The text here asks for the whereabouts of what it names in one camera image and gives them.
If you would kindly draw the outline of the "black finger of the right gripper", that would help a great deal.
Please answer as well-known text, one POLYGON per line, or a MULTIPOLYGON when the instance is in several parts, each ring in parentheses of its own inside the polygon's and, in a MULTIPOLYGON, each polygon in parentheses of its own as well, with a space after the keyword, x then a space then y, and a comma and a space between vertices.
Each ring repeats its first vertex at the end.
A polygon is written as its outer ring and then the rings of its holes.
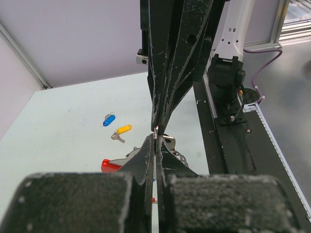
POLYGON ((169 87, 169 67, 173 53, 170 41, 174 9, 173 0, 150 0, 149 3, 149 71, 152 97, 151 130, 165 131, 173 111, 175 91, 169 87))
POLYGON ((159 128, 165 129, 173 110, 192 87, 201 49, 213 10, 212 0, 185 0, 181 8, 177 35, 173 37, 164 84, 159 99, 159 128))

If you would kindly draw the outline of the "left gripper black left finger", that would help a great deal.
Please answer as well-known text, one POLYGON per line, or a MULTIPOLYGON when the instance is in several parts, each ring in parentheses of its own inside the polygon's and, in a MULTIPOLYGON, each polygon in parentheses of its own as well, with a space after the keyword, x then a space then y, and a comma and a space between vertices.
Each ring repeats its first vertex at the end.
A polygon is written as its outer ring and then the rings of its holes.
POLYGON ((127 182, 125 201, 119 217, 121 233, 152 231, 154 156, 155 139, 150 134, 139 152, 118 170, 127 182))

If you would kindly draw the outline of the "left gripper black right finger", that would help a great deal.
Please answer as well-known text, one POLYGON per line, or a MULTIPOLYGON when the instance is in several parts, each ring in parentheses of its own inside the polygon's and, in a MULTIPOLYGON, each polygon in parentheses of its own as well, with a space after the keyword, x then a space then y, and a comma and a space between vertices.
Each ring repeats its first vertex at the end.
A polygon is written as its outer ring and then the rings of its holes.
POLYGON ((170 204, 173 200, 169 188, 170 181, 174 178, 195 178, 199 175, 173 155, 164 139, 157 139, 155 141, 155 165, 159 232, 167 233, 171 226, 169 223, 171 219, 170 215, 173 213, 170 204))

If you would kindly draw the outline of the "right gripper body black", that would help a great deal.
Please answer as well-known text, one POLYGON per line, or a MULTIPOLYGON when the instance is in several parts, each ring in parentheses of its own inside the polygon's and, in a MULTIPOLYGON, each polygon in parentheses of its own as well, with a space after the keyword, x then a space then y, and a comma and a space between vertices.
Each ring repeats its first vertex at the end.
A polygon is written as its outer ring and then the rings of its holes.
MULTIPOLYGON (((140 1, 140 28, 142 31, 142 49, 148 52, 149 55, 149 0, 140 1)), ((171 23, 171 35, 170 41, 173 44, 173 37, 177 35, 176 26, 179 25, 181 8, 183 6, 184 0, 173 0, 174 9, 171 23)), ((211 10, 210 16, 208 18, 207 30, 205 33, 201 55, 198 67, 195 70, 193 82, 198 82, 201 80, 207 65, 207 58, 211 51, 211 46, 214 41, 217 27, 220 22, 220 17, 224 9, 225 1, 223 0, 213 0, 213 10, 211 10)))

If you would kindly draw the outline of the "keyring with chain and tags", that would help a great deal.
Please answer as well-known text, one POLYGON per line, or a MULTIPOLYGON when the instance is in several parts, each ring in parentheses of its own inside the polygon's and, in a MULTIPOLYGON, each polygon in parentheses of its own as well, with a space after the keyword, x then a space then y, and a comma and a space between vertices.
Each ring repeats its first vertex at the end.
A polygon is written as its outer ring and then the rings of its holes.
POLYGON ((103 160, 102 182, 103 203, 108 206, 128 206, 140 208, 151 204, 153 182, 157 183, 158 208, 171 206, 173 196, 170 185, 177 177, 197 177, 187 167, 184 159, 175 155, 169 138, 157 132, 146 137, 140 148, 134 149, 126 158, 103 160))

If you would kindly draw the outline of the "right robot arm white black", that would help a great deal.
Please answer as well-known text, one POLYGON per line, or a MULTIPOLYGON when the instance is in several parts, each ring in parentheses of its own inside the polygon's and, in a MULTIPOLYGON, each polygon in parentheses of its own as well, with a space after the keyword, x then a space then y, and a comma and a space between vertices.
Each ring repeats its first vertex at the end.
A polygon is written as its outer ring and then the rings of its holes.
POLYGON ((151 130, 164 133, 173 110, 204 72, 235 101, 242 86, 243 47, 252 0, 142 0, 142 47, 137 60, 148 67, 151 130))

